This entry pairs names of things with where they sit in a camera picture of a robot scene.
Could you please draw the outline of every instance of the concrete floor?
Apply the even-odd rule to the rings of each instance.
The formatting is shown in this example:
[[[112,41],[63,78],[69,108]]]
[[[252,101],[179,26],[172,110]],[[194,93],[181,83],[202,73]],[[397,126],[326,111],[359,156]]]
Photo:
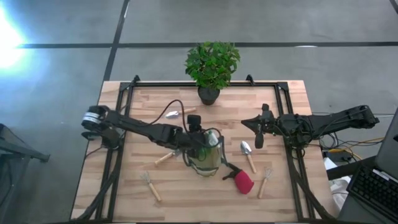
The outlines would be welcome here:
[[[25,44],[112,43],[123,0],[4,0],[1,7]],[[131,0],[121,43],[129,42],[386,42],[398,41],[398,15],[388,0]],[[4,33],[0,44],[7,43]],[[189,80],[188,49],[119,49],[111,80]],[[398,105],[398,47],[241,48],[233,75],[305,80],[314,112],[367,104],[392,114]],[[0,123],[39,151],[10,223],[68,220],[87,142],[81,116],[96,104],[110,49],[0,51]],[[391,118],[344,140],[385,135]],[[377,147],[356,152],[368,157]]]

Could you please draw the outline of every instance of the yellow cable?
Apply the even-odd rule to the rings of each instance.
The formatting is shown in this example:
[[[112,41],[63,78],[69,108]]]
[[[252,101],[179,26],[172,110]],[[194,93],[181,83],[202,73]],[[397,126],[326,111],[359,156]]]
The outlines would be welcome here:
[[[361,142],[358,142],[356,144],[353,144],[352,146],[345,147],[344,149],[330,149],[329,152],[343,152],[343,151],[346,151],[346,152],[356,156],[358,159],[362,159],[359,155],[357,155],[354,152],[352,152],[352,150],[351,150],[352,147],[357,146],[357,145],[362,144],[362,143],[380,141],[380,140],[383,140],[383,139],[384,138],[375,138],[375,139],[365,140],[365,141],[361,141]]]

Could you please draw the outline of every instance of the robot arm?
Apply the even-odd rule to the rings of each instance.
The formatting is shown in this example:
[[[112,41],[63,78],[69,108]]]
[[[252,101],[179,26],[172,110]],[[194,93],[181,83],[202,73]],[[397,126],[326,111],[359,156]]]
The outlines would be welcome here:
[[[305,147],[310,141],[346,128],[372,128],[379,122],[369,106],[362,105],[324,116],[284,114],[274,118],[267,104],[262,114],[241,121],[256,134],[255,145],[262,148],[265,133],[283,135],[292,147]]]
[[[102,137],[104,146],[110,149],[119,147],[123,130],[146,136],[150,141],[169,149],[181,151],[200,149],[205,145],[205,135],[201,131],[200,116],[188,115],[189,133],[171,124],[148,124],[110,110],[107,106],[91,106],[83,117],[81,125],[90,134]]]

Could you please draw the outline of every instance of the potted plant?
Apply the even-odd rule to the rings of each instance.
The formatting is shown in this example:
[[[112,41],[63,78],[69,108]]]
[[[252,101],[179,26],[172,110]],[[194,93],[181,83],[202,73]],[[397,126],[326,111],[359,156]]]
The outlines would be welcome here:
[[[224,42],[205,42],[188,51],[185,73],[199,86],[198,94],[203,104],[212,105],[220,90],[229,85],[240,58],[234,44]]]

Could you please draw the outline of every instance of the small shovel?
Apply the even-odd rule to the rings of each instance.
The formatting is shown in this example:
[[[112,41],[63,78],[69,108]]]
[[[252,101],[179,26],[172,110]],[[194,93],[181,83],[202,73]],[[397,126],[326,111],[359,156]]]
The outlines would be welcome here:
[[[190,109],[184,110],[184,113],[190,113],[190,112],[194,112],[196,110],[197,110],[197,108],[190,108]],[[182,114],[182,111],[171,111],[171,112],[167,113],[165,117],[168,119],[178,118],[178,116],[180,114]]]
[[[164,157],[162,157],[162,158],[156,160],[156,161],[155,161],[155,165],[159,165],[161,162],[163,162],[163,161],[165,161],[165,160],[167,160],[167,159],[169,159],[169,158],[171,158],[171,157],[173,157],[173,156],[177,157],[180,153],[181,153],[181,151],[180,151],[179,149],[177,149],[177,150],[174,151],[174,152],[170,152],[170,153],[168,153],[166,156],[164,156]]]
[[[250,167],[251,167],[251,170],[253,171],[253,173],[256,173],[257,170],[254,167],[254,163],[253,163],[253,160],[251,159],[251,155],[250,155],[251,148],[247,142],[245,142],[245,141],[241,142],[241,151],[243,154],[245,154],[248,157],[248,161],[250,163]]]

